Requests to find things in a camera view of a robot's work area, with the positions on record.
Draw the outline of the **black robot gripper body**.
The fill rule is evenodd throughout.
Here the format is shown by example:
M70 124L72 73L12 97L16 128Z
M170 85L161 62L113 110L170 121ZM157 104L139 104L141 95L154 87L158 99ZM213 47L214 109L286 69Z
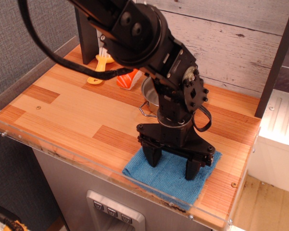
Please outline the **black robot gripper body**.
M212 164L215 148L196 133L191 120L178 127L167 127L161 123L139 124L137 131L141 145L159 146L171 154L199 160L201 166Z

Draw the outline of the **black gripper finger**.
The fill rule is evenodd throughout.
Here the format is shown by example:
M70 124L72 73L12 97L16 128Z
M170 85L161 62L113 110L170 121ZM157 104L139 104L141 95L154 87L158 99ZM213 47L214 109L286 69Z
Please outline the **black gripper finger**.
M161 147L148 143L143 143L142 147L144 155L150 166L156 167L162 156Z
M185 179L193 180L201 168L201 162L195 159L188 159L186 162Z

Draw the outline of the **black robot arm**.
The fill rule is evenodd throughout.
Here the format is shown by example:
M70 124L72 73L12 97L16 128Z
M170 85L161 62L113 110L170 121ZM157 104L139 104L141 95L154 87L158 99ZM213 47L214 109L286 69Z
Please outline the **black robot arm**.
M112 58L151 77L158 94L155 124L139 124L138 140L148 163L155 167L162 151L186 159L185 178L192 180L210 166L215 148L199 137L196 110L204 110L208 90L195 57L171 34L154 6L131 0L75 0L88 21L105 36Z

